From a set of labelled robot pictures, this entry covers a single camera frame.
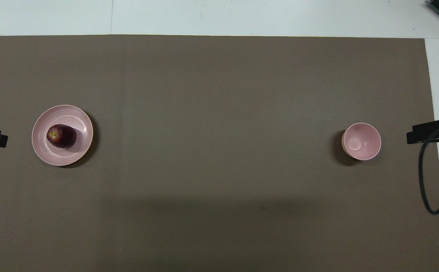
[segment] brown mat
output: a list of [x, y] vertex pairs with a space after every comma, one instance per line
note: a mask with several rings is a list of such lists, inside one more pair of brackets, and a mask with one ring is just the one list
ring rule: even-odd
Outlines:
[[[95, 125], [70, 167], [31, 146], [60, 104]], [[405, 142], [431, 120], [419, 39], [0, 37], [0, 271], [439, 270]], [[355, 122], [371, 161], [342, 151]]]

